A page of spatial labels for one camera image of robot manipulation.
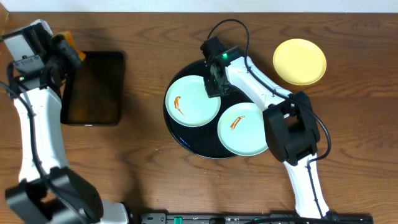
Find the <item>black tray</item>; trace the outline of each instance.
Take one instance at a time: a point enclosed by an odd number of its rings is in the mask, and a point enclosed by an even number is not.
[[[173,80],[170,82],[169,87],[167,87],[166,93],[169,90],[170,86],[179,78],[188,75],[199,75],[203,77],[206,74],[209,74],[209,72],[210,71],[205,67],[204,60],[194,62],[181,70],[173,78]],[[166,95],[163,100],[163,114],[167,128],[169,129],[174,139],[178,143],[180,143],[181,146],[195,154],[212,159],[224,159],[236,156],[236,154],[227,150],[218,138],[217,124],[220,116],[230,106],[233,106],[237,103],[252,103],[252,101],[243,92],[237,90],[230,93],[228,96],[222,96],[220,110],[216,117],[208,124],[195,128],[186,127],[174,121],[167,112],[165,99]]]

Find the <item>orange object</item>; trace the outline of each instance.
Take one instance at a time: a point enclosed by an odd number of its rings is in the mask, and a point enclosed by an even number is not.
[[[178,100],[181,99],[181,96],[178,96],[175,98],[174,100],[174,107],[175,109],[177,109],[182,115],[185,116],[185,114],[182,113],[182,111],[180,110],[180,105],[178,104]]]
[[[75,47],[75,41],[73,40],[72,33],[70,31],[65,31],[59,33],[59,35],[63,35],[65,37],[65,40],[68,42],[68,44],[71,45],[79,54],[80,60],[84,61],[84,59],[86,58],[86,54],[84,54],[81,50]]]
[[[244,118],[244,116],[237,117],[235,121],[231,124],[231,130],[233,131],[236,125]]]

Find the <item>wood grain surface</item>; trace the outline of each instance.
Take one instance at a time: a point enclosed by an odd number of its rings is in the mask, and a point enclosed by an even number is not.
[[[62,126],[71,168],[102,198],[125,201],[135,212],[269,213],[293,211],[285,167],[269,151],[211,160],[173,139],[162,102],[173,76],[202,59],[209,30],[229,17],[251,32],[249,55],[282,87],[305,91],[331,133],[332,152],[318,163],[322,192],[337,213],[371,214],[376,223],[398,222],[398,17],[396,14],[184,14],[19,13],[8,30],[37,18],[53,31],[71,30],[82,50],[127,55],[123,116],[115,127]],[[244,47],[237,24],[215,32],[227,46]],[[316,84],[283,82],[272,66],[275,48],[303,38],[325,53],[327,70]],[[0,80],[11,58],[0,45]],[[19,118],[0,91],[0,191],[17,184],[21,165]],[[325,138],[318,144],[325,151]],[[0,223],[21,221],[0,196]]]

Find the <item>orange food item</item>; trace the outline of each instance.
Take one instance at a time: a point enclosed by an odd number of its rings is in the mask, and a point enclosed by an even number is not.
[[[178,96],[174,100],[174,107],[177,109],[182,115],[185,116],[185,114],[180,110],[180,105],[178,104],[178,100],[181,99],[181,96]]]
[[[244,118],[244,116],[239,116],[235,119],[235,121],[231,124],[231,130],[233,131],[236,125]]]

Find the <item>round plate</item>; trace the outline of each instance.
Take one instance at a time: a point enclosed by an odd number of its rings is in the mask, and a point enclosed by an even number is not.
[[[189,75],[205,76],[209,75],[210,71],[205,67],[205,61],[200,60],[194,62],[183,70],[181,70],[173,80],[170,82],[168,89],[181,79]],[[163,115],[166,122],[166,126],[172,134],[173,138],[185,149],[198,154],[203,157],[212,159],[223,159],[236,156],[236,154],[227,150],[221,143],[217,135],[217,124],[220,116],[229,107],[242,102],[252,102],[244,93],[241,91],[234,91],[229,95],[221,97],[220,110],[217,115],[207,124],[195,128],[184,126],[176,122],[171,115],[167,112],[166,108],[166,95],[163,104]]]
[[[228,108],[218,121],[218,137],[229,151],[254,156],[268,149],[262,111],[254,103]]]
[[[174,121],[187,127],[199,127],[209,123],[217,115],[221,98],[209,98],[203,77],[189,75],[170,86],[165,104]]]
[[[326,58],[314,43],[291,39],[281,43],[274,52],[274,67],[285,81],[294,85],[309,85],[322,78]]]

